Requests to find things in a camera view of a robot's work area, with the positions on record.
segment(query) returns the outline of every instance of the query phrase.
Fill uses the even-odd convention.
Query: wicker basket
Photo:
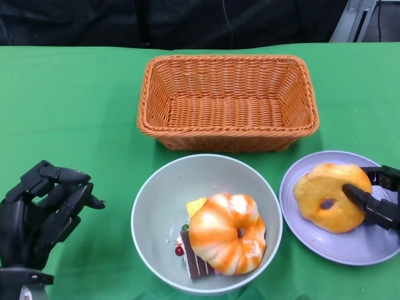
[[[161,56],[144,73],[138,128],[173,150],[280,151],[319,126],[294,56]]]

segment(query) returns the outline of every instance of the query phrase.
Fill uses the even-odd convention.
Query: chocolate cake slice
[[[191,279],[200,278],[203,276],[214,274],[214,268],[208,262],[203,261],[193,252],[189,240],[189,231],[181,231],[181,238],[186,257],[185,263]]]

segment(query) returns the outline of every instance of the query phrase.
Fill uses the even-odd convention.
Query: orange striped donut
[[[237,229],[244,231],[243,237],[238,238]],[[194,253],[226,275],[244,274],[260,265],[264,234],[256,202],[243,194],[210,197],[189,222]]]

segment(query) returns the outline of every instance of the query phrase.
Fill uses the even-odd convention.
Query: white bowl
[[[247,274],[189,279],[182,257],[174,252],[174,240],[188,224],[186,203],[222,192],[248,194],[257,202],[266,224],[266,252],[260,266]],[[137,194],[131,216],[133,241],[146,266],[174,288],[203,296],[228,293],[263,272],[278,250],[282,226],[281,208],[268,182],[243,162],[215,154],[187,156],[156,171]]]

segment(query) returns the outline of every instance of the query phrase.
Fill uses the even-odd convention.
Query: green table cloth
[[[45,268],[50,299],[192,299],[163,283],[138,256],[131,209],[162,165],[191,154],[167,151],[136,128],[145,64],[167,51],[98,47],[0,48],[0,194],[42,159],[92,176],[103,211],[58,244]],[[254,167],[275,193],[286,170],[321,150],[358,153],[400,168],[400,44],[296,44],[239,51],[294,54],[307,63],[321,125],[284,152],[230,154]],[[285,225],[276,257],[253,282],[214,299],[396,299],[400,256],[370,267],[319,257]]]

